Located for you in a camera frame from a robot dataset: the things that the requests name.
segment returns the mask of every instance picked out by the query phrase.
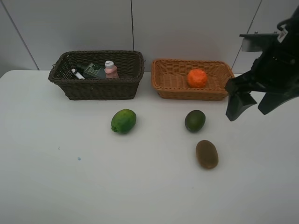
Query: pink bottle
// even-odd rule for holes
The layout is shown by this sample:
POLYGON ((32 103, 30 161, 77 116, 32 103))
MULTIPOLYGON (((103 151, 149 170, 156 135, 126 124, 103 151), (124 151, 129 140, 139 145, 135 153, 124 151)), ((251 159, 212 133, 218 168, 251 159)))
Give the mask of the pink bottle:
POLYGON ((117 67, 112 61, 105 62, 106 78, 119 78, 117 74, 117 67))

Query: white wall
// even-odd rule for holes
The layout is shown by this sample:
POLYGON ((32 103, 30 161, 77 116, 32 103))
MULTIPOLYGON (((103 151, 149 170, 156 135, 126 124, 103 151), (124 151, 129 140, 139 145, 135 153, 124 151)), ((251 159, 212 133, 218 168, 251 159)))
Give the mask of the white wall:
POLYGON ((0 2, 0 77, 15 69, 36 70, 30 54, 26 50, 0 2))
POLYGON ((41 70, 71 50, 133 50, 130 0, 3 0, 41 70))
MULTIPOLYGON (((273 33, 274 31, 278 31, 276 25, 280 21, 290 18, 297 6, 299 6, 298 0, 263 0, 249 30, 249 34, 254 34, 254 32, 273 33)), ((254 60, 260 55, 261 52, 240 51, 233 71, 235 73, 249 71, 254 60)))
POLYGON ((135 50, 155 58, 222 60, 230 66, 260 0, 133 0, 135 50))

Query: table surface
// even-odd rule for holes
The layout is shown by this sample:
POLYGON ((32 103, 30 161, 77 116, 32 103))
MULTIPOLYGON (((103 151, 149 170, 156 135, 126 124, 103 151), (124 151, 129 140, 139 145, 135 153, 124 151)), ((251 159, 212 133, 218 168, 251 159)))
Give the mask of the table surface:
POLYGON ((150 73, 123 101, 71 101, 48 73, 0 79, 0 223, 298 223, 299 98, 230 122, 227 99, 162 99, 150 73), (124 108, 137 123, 118 135, 110 122, 124 108), (192 134, 196 109, 206 124, 192 134), (197 163, 201 140, 218 150, 213 170, 197 163))

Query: basket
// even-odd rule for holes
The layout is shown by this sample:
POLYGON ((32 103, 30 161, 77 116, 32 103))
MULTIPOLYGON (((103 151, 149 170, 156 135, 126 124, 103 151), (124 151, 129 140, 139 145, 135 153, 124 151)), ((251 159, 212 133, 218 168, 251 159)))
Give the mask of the basket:
POLYGON ((232 70, 221 61, 157 59, 152 64, 152 85, 166 99, 222 100, 228 95, 224 87, 230 78, 234 78, 232 70), (204 88, 189 87, 186 76, 192 69, 206 72, 204 88))
POLYGON ((49 74, 71 100, 133 99, 144 73, 143 56, 138 51, 71 51, 62 54, 49 74), (72 73, 78 63, 105 66, 111 60, 118 67, 118 79, 78 79, 72 73))

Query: orange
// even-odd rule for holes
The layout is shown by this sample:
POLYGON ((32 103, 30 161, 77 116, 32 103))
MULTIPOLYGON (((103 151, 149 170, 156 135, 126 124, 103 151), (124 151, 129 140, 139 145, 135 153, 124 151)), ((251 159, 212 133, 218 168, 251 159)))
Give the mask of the orange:
POLYGON ((192 69, 187 75, 187 83, 192 88, 203 88, 207 82, 207 75, 201 69, 192 69))

